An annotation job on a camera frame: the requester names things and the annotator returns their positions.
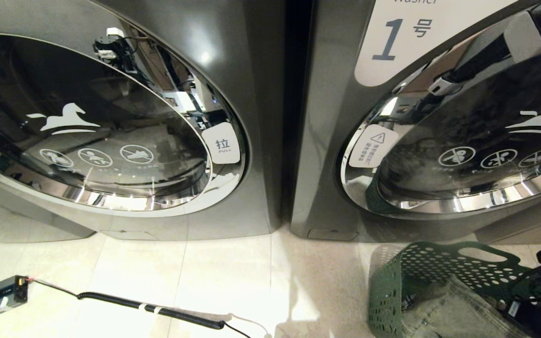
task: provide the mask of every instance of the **warning triangle symbol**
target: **warning triangle symbol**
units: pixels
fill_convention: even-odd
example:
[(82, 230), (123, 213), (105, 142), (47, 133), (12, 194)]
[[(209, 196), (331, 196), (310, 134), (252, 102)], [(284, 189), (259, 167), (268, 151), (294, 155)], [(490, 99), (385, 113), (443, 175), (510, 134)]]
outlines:
[(383, 143), (385, 141), (385, 133), (380, 133), (379, 135), (371, 137), (371, 139), (378, 143)]

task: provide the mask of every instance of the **perforated basket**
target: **perforated basket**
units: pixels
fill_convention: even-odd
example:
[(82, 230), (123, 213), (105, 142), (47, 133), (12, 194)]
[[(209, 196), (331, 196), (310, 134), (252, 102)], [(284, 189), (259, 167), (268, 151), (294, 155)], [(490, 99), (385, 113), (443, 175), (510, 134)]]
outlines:
[[(484, 261), (460, 253), (464, 248), (502, 256), (506, 261)], [(510, 301), (508, 284), (529, 268), (519, 257), (477, 242), (441, 246), (415, 242), (375, 272), (370, 283), (369, 327), (378, 338), (402, 337), (402, 299), (452, 274), (481, 295)]]

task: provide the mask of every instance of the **coiled cord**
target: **coiled cord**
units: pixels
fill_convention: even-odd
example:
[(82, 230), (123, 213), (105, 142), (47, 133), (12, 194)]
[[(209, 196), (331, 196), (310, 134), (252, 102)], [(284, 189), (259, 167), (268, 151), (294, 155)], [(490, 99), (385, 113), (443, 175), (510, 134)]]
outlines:
[(122, 306), (126, 306), (126, 307), (131, 307), (131, 308), (137, 308), (139, 310), (146, 310), (147, 312), (152, 312), (152, 313), (154, 313), (156, 315), (163, 315), (163, 316), (167, 316), (167, 317), (180, 319), (181, 321), (194, 323), (196, 325), (207, 327), (209, 329), (221, 330), (226, 326), (229, 329), (232, 329), (235, 332), (238, 332), (238, 333), (242, 334), (243, 336), (249, 338), (249, 336), (247, 334), (243, 333), (242, 331), (239, 331), (238, 329), (235, 329), (231, 325), (228, 325), (225, 321), (212, 321), (210, 319), (190, 315), (189, 313), (183, 313), (183, 312), (179, 312), (179, 311), (176, 311), (176, 310), (172, 310), (171, 308), (157, 306), (157, 305), (153, 305), (153, 304), (147, 304), (147, 303), (144, 303), (144, 302), (128, 300), (126, 298), (120, 298), (120, 297), (116, 297), (116, 296), (111, 296), (111, 295), (107, 295), (105, 293), (82, 292), (82, 293), (79, 293), (77, 295), (75, 293), (72, 293), (71, 291), (68, 291), (67, 289), (63, 289), (62, 287), (58, 287), (58, 286), (56, 286), (54, 284), (45, 282), (43, 280), (37, 280), (35, 278), (29, 278), (29, 277), (26, 277), (26, 280), (28, 280), (29, 282), (35, 282), (35, 283), (38, 283), (38, 284), (49, 286), (49, 287), (51, 287), (53, 289), (68, 293), (69, 295), (72, 295), (73, 297), (76, 297), (78, 300), (83, 300), (85, 298), (91, 298), (93, 300), (110, 302), (112, 304), (122, 305)]

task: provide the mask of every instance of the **reflective surface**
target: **reflective surface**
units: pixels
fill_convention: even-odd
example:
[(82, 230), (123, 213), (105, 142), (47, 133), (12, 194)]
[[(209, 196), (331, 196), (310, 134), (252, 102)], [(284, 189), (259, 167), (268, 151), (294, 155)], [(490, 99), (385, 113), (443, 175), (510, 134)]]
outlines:
[(515, 50), (530, 50), (533, 41), (515, 34), (529, 36), (515, 18), (496, 24), (429, 62), (372, 109), (340, 164), (356, 204), (432, 219), (541, 193), (541, 51), (518, 57)]
[(95, 232), (24, 199), (11, 199), (0, 184), (0, 243), (54, 242), (86, 238)]
[[(109, 83), (97, 87), (107, 88), (102, 92), (93, 90), (91, 83), (84, 88), (93, 90), (94, 98), (107, 99), (107, 94), (115, 93), (114, 98), (119, 100), (114, 103), (123, 102), (119, 110), (129, 113), (118, 118), (122, 124), (105, 124), (102, 118), (92, 116), (90, 108), (77, 104), (85, 111), (77, 113), (82, 120), (110, 128), (116, 141), (108, 138), (81, 145), (68, 154), (64, 154), (64, 144), (54, 143), (44, 147), (53, 154), (45, 150), (46, 158), (40, 151), (31, 153), (36, 162), (31, 164), (45, 164), (43, 169), (51, 169), (52, 176), (15, 161), (10, 173), (23, 170), (21, 176), (0, 171), (0, 182), (10, 187), (7, 199), (30, 201), (121, 239), (232, 238), (275, 230), (280, 225), (281, 202), (283, 18), (282, 1), (143, 0), (138, 8), (129, 0), (0, 1), (0, 34), (47, 41), (78, 52), (81, 55), (77, 58), (90, 59), (77, 62), (95, 60), (109, 77), (119, 77), (121, 72), (118, 82), (131, 84), (127, 88), (116, 86), (115, 91), (110, 90), (115, 85)], [(52, 58), (41, 60), (61, 69), (72, 67)], [(52, 72), (65, 75), (61, 70)], [(143, 96), (134, 96), (137, 92)], [(152, 95), (170, 109), (156, 103)], [(114, 103), (100, 102), (109, 107)], [(146, 103), (163, 108), (161, 111), (168, 109), (171, 114), (154, 119), (133, 113)], [(64, 107), (25, 115), (63, 117)], [(47, 125), (47, 118), (24, 118), (20, 123), (15, 121), (16, 125), (26, 120), (35, 132), (31, 137), (49, 132), (47, 141), (57, 137), (86, 139), (98, 133), (53, 134), (58, 129), (40, 130)], [(79, 125), (72, 129), (101, 128)], [(136, 135), (140, 129), (147, 136)], [(137, 155), (129, 160), (149, 161), (148, 151), (125, 148), (127, 145), (150, 150), (152, 162), (125, 160), (122, 150)], [(80, 182), (81, 176), (68, 175), (59, 165), (63, 163), (53, 164), (47, 159), (64, 160), (55, 152), (67, 156), (74, 166), (92, 167), (98, 181), (85, 175), (82, 183), (86, 182), (88, 188), (77, 187), (68, 178)], [(113, 161), (110, 166), (98, 166), (109, 161), (100, 152)], [(7, 159), (8, 155), (14, 154), (0, 151), (0, 158)], [(90, 158), (93, 165), (84, 161)], [(200, 158), (203, 162), (192, 161)], [(121, 173), (118, 177), (116, 172), (114, 177), (105, 171), (121, 164), (118, 169), (130, 175)], [(66, 174), (64, 181), (57, 177), (60, 171)], [(152, 174), (159, 179), (154, 187), (156, 195), (149, 191), (152, 182), (145, 180)], [(176, 180), (177, 184), (165, 179)]]
[(167, 209), (225, 186), (193, 212), (231, 192), (245, 168), (231, 109), (170, 51), (131, 33), (95, 40), (99, 60), (0, 34), (0, 173), (112, 210)]
[[(302, 238), (359, 242), (460, 241), (473, 240), (472, 235), (478, 229), (498, 227), (503, 218), (520, 210), (541, 212), (541, 194), (532, 199), (509, 203), (505, 207), (449, 214), (409, 212), (394, 207), (380, 196), (378, 204), (381, 203), (386, 209), (382, 213), (394, 215), (382, 216), (377, 212), (370, 212), (365, 207), (367, 205), (365, 193), (372, 182), (370, 178), (374, 175), (373, 170), (352, 167), (348, 164), (349, 159), (344, 161), (346, 151), (352, 150), (347, 148), (351, 139), (363, 133), (363, 130), (358, 130), (359, 126), (369, 119), (369, 113), (376, 113), (383, 105), (389, 103), (389, 99), (394, 95), (394, 89), (399, 90), (401, 83), (407, 83), (406, 86), (411, 92), (419, 91), (421, 97), (427, 95), (427, 88), (439, 79), (444, 71), (451, 69), (458, 62), (464, 63), (475, 52), (485, 47), (483, 41), (487, 45), (493, 38), (481, 34), (474, 40), (472, 46), (460, 49), (462, 52), (468, 51), (463, 56), (451, 51), (455, 44), (538, 3), (541, 1), (519, 0), (457, 36), (452, 32), (451, 39), (447, 43), (427, 54), (420, 54), (418, 50), (411, 48), (410, 53), (415, 55), (416, 62), (406, 67), (388, 83), (369, 87), (358, 83), (354, 70), (374, 2), (353, 1), (344, 6), (342, 2), (332, 0), (316, 1), (310, 34), (308, 85), (303, 98), (305, 120), (301, 127), (302, 146), (298, 149), (301, 158), (298, 162), (291, 231)], [(415, 4), (402, 3), (402, 6), (414, 7)], [(451, 13), (451, 15), (466, 15), (466, 13)], [(382, 34), (387, 38), (389, 29), (386, 28)], [(384, 45), (378, 46), (379, 53), (383, 49)], [(451, 62), (440, 58), (445, 53), (451, 58)], [(433, 60), (442, 60), (441, 64), (445, 68), (425, 69), (425, 66), (431, 64)], [(419, 77), (419, 73), (423, 70), (425, 76)], [(418, 79), (417, 88), (411, 85), (410, 79), (413, 78)], [(341, 171), (344, 165), (347, 169), (347, 180), (343, 179), (345, 176)], [(484, 237), (482, 240), (489, 242), (490, 239)]]

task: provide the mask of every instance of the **cable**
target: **cable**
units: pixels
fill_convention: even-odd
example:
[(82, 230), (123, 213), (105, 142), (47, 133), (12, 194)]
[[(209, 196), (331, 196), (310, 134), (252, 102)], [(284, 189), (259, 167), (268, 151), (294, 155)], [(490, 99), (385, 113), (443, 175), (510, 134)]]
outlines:
[(262, 327), (262, 330), (264, 330), (264, 332), (266, 333), (266, 335), (269, 334), (269, 332), (268, 332), (268, 330), (266, 329), (266, 327), (264, 327), (261, 323), (256, 323), (256, 322), (251, 321), (251, 320), (249, 320), (249, 319), (245, 319), (245, 318), (242, 318), (242, 317), (240, 317), (240, 316), (236, 316), (236, 315), (234, 315), (234, 314), (232, 314), (232, 313), (229, 313), (229, 315), (230, 315), (231, 317), (235, 317), (235, 318), (237, 318), (237, 319), (241, 319), (242, 321), (246, 321), (246, 322), (250, 322), (250, 323), (256, 324), (256, 325), (258, 325), (259, 327)]
[(104, 301), (104, 302), (110, 302), (112, 304), (127, 306), (131, 308), (137, 308), (139, 310), (146, 310), (147, 312), (152, 312), (156, 315), (163, 315), (167, 317), (172, 317), (176, 319), (180, 319), (182, 321), (186, 321), (189, 323), (194, 323), (200, 326), (208, 327), (209, 329), (215, 329), (215, 330), (221, 330), (223, 327), (227, 326), (228, 328), (242, 334), (243, 336), (250, 338), (247, 334), (243, 333), (242, 331), (239, 331), (238, 329), (235, 329), (231, 325), (227, 324), (225, 321), (212, 321), (210, 319), (206, 319), (203, 317), (198, 317), (194, 315), (190, 315), (189, 313), (179, 312), (176, 310), (172, 310), (171, 308), (157, 306), (154, 304), (148, 304), (144, 302), (138, 302), (133, 300), (127, 300), (125, 298), (115, 297), (111, 295), (106, 295), (104, 293), (98, 293), (98, 292), (82, 292), (78, 295), (68, 291), (62, 287), (56, 286), (54, 284), (45, 282), (43, 280), (37, 280), (35, 278), (30, 278), (26, 276), (26, 280), (28, 282), (35, 282), (41, 285), (45, 285), (48, 287), (51, 287), (52, 289), (56, 289), (58, 291), (62, 291), (64, 293), (68, 293), (69, 295), (75, 297), (78, 300), (83, 300), (85, 298), (92, 298), (94, 300)]
[(133, 55), (134, 53), (137, 52), (137, 48), (138, 48), (138, 46), (139, 46), (139, 40), (137, 40), (137, 39), (134, 38), (134, 37), (121, 37), (121, 38), (119, 38), (119, 39), (117, 39), (117, 40), (127, 40), (127, 39), (132, 39), (132, 40), (135, 41), (135, 43), (137, 43), (137, 46), (136, 46), (135, 48), (130, 48), (130, 49), (131, 49), (131, 55)]
[(59, 290), (59, 291), (68, 293), (68, 294), (71, 295), (71, 296), (78, 297), (77, 294), (72, 293), (71, 291), (68, 291), (68, 290), (66, 290), (66, 289), (64, 289), (64, 288), (62, 288), (62, 287), (58, 287), (58, 286), (56, 286), (56, 285), (50, 284), (50, 283), (45, 282), (45, 281), (43, 281), (43, 280), (38, 280), (38, 279), (28, 278), (28, 277), (26, 278), (26, 280), (28, 280), (28, 282), (35, 282), (35, 283), (38, 283), (38, 284), (42, 284), (42, 285), (45, 285), (45, 286), (49, 286), (49, 287), (51, 287), (52, 289), (56, 289), (56, 290)]
[(250, 336), (248, 336), (247, 334), (243, 333), (242, 331), (239, 331), (238, 329), (235, 329), (234, 327), (232, 327), (231, 325), (228, 325), (226, 322), (223, 321), (223, 323), (225, 323), (225, 325), (227, 325), (227, 327), (229, 329), (232, 329), (234, 330), (235, 332), (239, 332), (240, 334), (243, 334), (243, 336), (246, 336), (247, 338), (250, 338)]

